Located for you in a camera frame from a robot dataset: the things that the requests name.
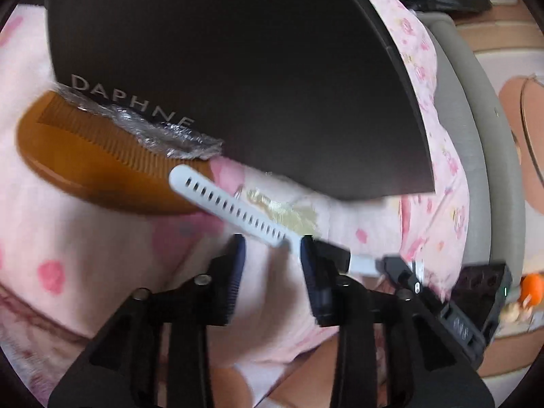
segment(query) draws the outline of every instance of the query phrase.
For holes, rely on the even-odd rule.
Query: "pink blanket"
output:
[[[469,190],[433,105],[436,55],[423,25],[398,0],[370,1],[414,86],[436,193],[346,204],[226,159],[214,160],[213,172],[222,188],[270,216],[277,218],[278,205],[287,208],[304,217],[296,225],[354,253],[424,260],[425,282],[444,296],[461,266]],[[0,344],[43,403],[85,339],[134,288],[162,290],[204,271],[234,232],[201,212],[151,218],[105,210],[24,165],[14,142],[17,121],[53,83],[45,20],[43,8],[18,6],[0,33]],[[209,331],[212,363],[288,363],[334,332],[314,324],[298,259],[248,239],[233,323]]]

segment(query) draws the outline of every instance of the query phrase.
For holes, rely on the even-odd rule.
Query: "tan surface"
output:
[[[328,408],[333,393],[337,337],[323,343],[269,396],[289,408]]]
[[[521,117],[521,92],[526,80],[524,77],[508,80],[500,90],[499,99],[520,153],[525,199],[535,210],[544,214],[544,186],[537,172],[538,168],[544,171],[544,87],[534,80],[528,80],[523,93],[527,132],[537,161],[535,167]]]
[[[63,191],[132,213],[197,210],[168,185],[178,164],[213,179],[207,162],[154,154],[109,119],[78,110],[55,92],[43,95],[21,118],[17,147],[32,170]]]
[[[234,368],[212,368],[209,377],[215,408],[251,408],[251,390]]]
[[[473,52],[509,48],[544,48],[544,35],[536,23],[495,21],[463,25],[458,33]]]
[[[544,345],[544,328],[496,339],[485,351],[481,377],[496,376],[531,365]]]

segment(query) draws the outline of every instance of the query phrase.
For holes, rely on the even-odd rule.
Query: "screw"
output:
[[[399,299],[403,301],[409,301],[412,299],[412,292],[410,290],[407,290],[406,288],[401,288],[396,292],[396,295]]]
[[[208,285],[210,282],[210,275],[198,275],[197,277],[195,277],[195,284],[197,285]]]
[[[132,299],[137,301],[145,301],[149,296],[151,292],[147,288],[138,288],[132,292]]]

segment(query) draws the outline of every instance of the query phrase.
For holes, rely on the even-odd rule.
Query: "dark box lid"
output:
[[[59,82],[225,140],[341,200],[434,190],[417,99],[368,0],[47,0]]]

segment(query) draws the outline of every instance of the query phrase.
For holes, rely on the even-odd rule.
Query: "pink flower pattern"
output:
[[[0,47],[7,45],[14,32],[21,24],[23,24],[23,17],[20,15],[15,17],[13,20],[10,19],[6,23],[6,25],[0,32]]]
[[[410,245],[410,248],[403,256],[403,259],[408,262],[415,260],[415,255],[421,251],[427,242],[429,242],[429,238],[417,238],[412,245]]]
[[[466,232],[465,221],[466,221],[466,209],[464,205],[460,208],[456,208],[453,211],[453,228],[457,239],[461,239],[463,233]]]
[[[355,232],[355,237],[357,237],[357,239],[358,239],[361,243],[367,243],[368,234],[367,234],[366,231],[364,231],[363,229],[358,228],[357,231]]]
[[[422,66],[416,66],[415,67],[415,75],[417,76],[417,79],[419,81],[423,81],[426,78],[426,71],[425,68]]]
[[[412,214],[412,204],[408,196],[401,196],[401,232],[402,246],[406,243],[410,231],[410,216]]]
[[[401,20],[401,28],[402,28],[402,30],[403,30],[403,32],[405,34],[413,35],[412,25],[410,24],[410,22],[406,18],[403,18]]]
[[[456,158],[452,156],[450,152],[447,150],[443,150],[442,154],[446,157],[446,161],[448,162],[448,167],[452,175],[457,174],[459,170],[459,163]]]

